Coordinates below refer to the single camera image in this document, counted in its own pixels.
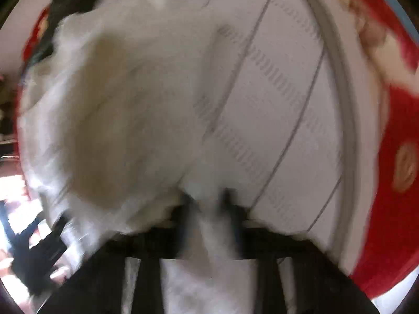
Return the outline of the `white tweed jacket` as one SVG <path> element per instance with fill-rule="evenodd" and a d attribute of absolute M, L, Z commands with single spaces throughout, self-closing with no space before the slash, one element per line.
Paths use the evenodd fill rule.
<path fill-rule="evenodd" d="M 216 61 L 227 20 L 214 9 L 123 0 L 58 26 L 31 67 L 19 108 L 21 162 L 48 218 L 73 218 L 89 257 L 115 233 L 195 200 L 180 259 L 163 263 L 168 313 L 250 313 L 253 264 L 241 261 L 222 191 L 245 176 L 215 138 L 227 81 Z"/>

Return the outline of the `white grid floral cloth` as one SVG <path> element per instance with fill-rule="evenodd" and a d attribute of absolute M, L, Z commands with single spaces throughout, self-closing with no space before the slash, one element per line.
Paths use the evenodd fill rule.
<path fill-rule="evenodd" d="M 280 232 L 309 232 L 351 272 L 374 194 L 377 121 L 350 15 L 337 0 L 167 2 L 226 17 L 214 88 L 197 107 L 241 202 Z"/>

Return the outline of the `red floral blanket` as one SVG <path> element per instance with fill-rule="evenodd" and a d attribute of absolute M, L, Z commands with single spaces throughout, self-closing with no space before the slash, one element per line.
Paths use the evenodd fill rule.
<path fill-rule="evenodd" d="M 418 31 L 397 0 L 337 0 L 354 19 L 378 113 L 378 181 L 352 279 L 369 298 L 418 266 Z"/>

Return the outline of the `black folded garment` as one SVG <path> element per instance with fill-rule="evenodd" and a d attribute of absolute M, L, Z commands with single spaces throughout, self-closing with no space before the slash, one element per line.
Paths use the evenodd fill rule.
<path fill-rule="evenodd" d="M 52 0 L 48 12 L 48 27 L 31 55 L 28 64 L 35 65 L 53 53 L 53 37 L 60 22 L 72 14 L 90 12 L 97 0 Z"/>

